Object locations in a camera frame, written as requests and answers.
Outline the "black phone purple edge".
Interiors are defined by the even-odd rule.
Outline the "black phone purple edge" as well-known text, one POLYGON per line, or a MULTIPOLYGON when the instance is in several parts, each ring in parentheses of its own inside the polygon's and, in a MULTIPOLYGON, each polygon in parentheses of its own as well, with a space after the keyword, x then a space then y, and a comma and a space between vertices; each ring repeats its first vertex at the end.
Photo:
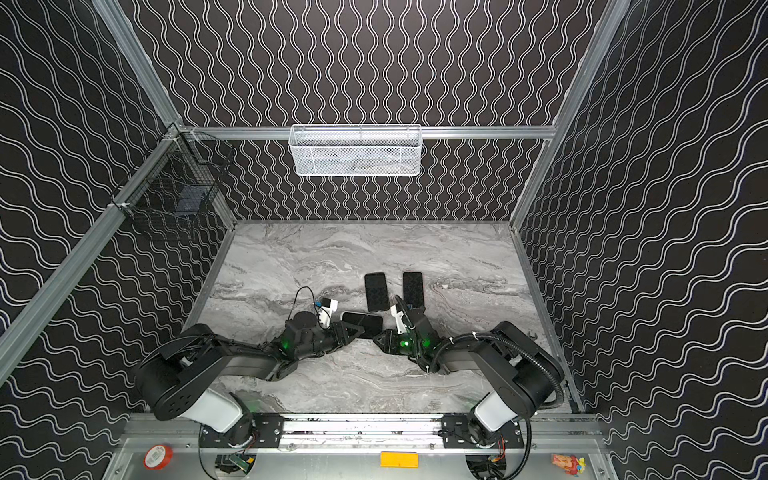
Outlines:
POLYGON ((406 271, 402 276, 403 300, 411 309, 424 307, 423 274, 417 271, 406 271))

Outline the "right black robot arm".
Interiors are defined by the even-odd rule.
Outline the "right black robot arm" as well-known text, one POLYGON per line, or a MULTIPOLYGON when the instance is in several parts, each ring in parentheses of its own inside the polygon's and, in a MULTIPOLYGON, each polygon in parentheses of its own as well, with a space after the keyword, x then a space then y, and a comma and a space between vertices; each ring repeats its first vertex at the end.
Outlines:
POLYGON ((426 373, 480 372, 491 391, 472 407, 458 435, 478 446, 495 445, 506 425, 565 402, 564 371, 557 361, 507 321, 489 332, 444 339, 432 339, 417 329, 387 329, 373 341, 384 353, 405 356, 426 373))

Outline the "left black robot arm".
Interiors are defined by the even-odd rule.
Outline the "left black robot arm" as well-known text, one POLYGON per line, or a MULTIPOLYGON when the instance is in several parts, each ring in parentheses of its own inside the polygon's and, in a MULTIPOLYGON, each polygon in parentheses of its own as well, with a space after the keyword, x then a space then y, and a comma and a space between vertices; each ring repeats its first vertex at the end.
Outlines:
POLYGON ((145 357, 135 369, 134 383, 156 418, 170 420, 189 410, 221 376, 278 381, 299 361, 333 353, 364 333, 363 326, 344 321, 324 327, 310 311, 294 314, 280 335, 258 345, 197 323, 145 357))

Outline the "black phone screen up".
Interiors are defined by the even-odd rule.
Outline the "black phone screen up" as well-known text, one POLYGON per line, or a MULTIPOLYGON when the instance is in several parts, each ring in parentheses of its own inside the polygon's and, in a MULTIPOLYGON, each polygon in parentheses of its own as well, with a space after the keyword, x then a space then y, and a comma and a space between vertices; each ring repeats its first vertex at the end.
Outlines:
POLYGON ((379 315, 345 311, 341 320, 361 327, 361 339, 373 339, 383 332, 383 318, 379 315))

